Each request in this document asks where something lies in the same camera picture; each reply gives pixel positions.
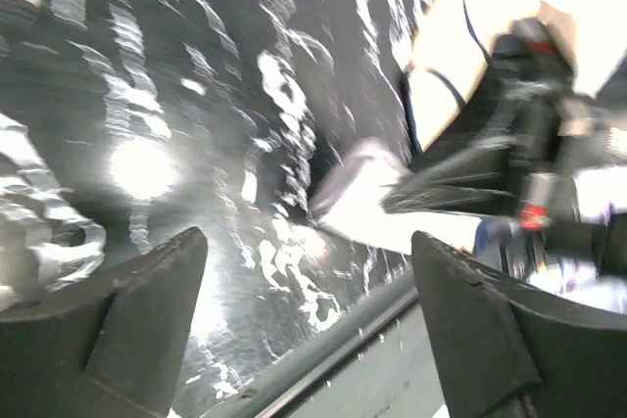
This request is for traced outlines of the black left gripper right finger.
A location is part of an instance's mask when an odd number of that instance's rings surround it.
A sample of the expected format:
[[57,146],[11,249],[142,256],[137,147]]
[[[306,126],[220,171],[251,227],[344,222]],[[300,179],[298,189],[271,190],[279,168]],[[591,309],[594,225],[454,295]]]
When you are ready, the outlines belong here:
[[538,290],[423,232],[411,246],[450,416],[625,416],[625,316]]

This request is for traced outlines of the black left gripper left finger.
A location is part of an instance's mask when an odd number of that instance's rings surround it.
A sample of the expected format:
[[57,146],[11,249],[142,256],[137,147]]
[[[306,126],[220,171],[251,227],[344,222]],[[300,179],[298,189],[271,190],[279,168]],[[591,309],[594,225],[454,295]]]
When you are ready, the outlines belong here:
[[168,416],[207,253],[192,227],[2,312],[2,416]]

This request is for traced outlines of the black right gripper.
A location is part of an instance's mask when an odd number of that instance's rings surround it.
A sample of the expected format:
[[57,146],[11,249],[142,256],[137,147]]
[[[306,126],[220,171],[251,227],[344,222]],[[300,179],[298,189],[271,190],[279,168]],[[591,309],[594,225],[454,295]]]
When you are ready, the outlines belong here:
[[568,89],[561,59],[539,22],[515,24],[550,91],[518,107],[507,151],[460,151],[401,179],[382,200],[388,213],[413,211],[509,215],[479,228],[474,253],[501,271],[537,271],[563,259],[598,271],[626,268],[626,212],[586,222],[575,207],[575,178],[586,169],[626,163],[625,129],[595,115]]

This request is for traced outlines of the grey underwear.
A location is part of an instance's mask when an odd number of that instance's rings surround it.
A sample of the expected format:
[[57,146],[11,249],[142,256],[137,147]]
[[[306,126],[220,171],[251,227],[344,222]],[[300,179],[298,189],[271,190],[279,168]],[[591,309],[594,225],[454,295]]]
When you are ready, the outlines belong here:
[[426,232],[470,252],[479,218],[442,212],[387,213],[383,200],[409,169],[376,138],[362,139],[332,167],[309,200],[314,223],[345,239],[409,255],[411,236]]

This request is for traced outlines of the beige underwear navy trim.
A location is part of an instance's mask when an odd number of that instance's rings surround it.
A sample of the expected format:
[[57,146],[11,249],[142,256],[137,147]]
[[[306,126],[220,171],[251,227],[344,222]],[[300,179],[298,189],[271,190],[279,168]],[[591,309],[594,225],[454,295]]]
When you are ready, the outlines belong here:
[[433,0],[410,59],[411,136],[426,151],[478,87],[497,39],[535,17],[539,0]]

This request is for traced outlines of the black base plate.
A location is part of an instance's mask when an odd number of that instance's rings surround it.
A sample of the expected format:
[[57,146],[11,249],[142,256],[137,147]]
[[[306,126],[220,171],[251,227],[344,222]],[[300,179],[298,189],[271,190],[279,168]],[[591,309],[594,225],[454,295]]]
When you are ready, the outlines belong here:
[[[211,417],[444,417],[417,291],[403,275],[302,345]],[[337,351],[331,348],[338,346]]]

